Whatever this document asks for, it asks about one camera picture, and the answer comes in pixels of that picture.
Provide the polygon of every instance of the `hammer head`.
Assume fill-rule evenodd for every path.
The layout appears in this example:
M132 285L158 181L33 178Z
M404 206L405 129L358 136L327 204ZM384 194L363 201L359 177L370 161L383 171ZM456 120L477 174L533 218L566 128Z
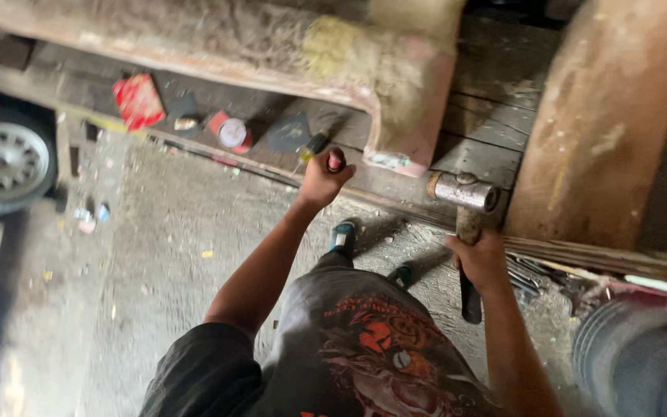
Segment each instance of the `hammer head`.
M451 201L481 213L492 212L501 195L500 188L465 172L459 175L434 172L428 180L427 190L433 198Z

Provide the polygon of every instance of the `hammer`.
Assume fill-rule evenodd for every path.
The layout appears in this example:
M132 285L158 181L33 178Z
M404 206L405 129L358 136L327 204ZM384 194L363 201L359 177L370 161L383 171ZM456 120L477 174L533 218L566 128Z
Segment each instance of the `hammer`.
M458 175L434 172L428 180L428 194L433 198L457 204L457 238L466 245L474 245L480 238L482 216L493 212L498 205L501 189L479 181L469 172ZM470 324L482 321L480 294L459 264L459 289L462 294L462 318Z

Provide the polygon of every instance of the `black t-shirt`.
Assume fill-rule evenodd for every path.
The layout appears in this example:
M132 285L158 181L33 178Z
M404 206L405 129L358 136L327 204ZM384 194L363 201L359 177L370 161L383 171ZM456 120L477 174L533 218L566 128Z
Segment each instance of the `black t-shirt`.
M382 275L310 272L287 290L264 369L227 324L191 329L161 359L142 417L474 416L496 405L423 305Z

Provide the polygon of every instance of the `screwdriver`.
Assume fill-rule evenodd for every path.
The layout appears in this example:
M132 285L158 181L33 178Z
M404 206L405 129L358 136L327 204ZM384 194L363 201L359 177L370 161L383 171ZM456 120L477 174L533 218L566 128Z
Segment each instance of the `screwdriver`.
M322 130L318 132L316 136L314 136L310 142L308 142L308 145L302 147L300 155L297 157L297 166L295 167L295 171L292 171L292 173L297 173L298 168L300 168L302 164L309 163L313 156L320 154L326 145L328 145L329 139L328 130Z

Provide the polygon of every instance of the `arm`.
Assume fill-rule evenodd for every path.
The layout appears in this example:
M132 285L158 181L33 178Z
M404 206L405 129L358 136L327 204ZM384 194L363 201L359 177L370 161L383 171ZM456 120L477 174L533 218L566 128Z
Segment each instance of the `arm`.
M357 170L347 166L331 174L329 153L327 149L310 160L295 203L221 287L203 323L230 324L254 339L284 288L308 225Z
M491 389L512 417L558 417L560 404L526 331L506 271L500 235L484 231L473 247L454 236L447 246L482 297Z

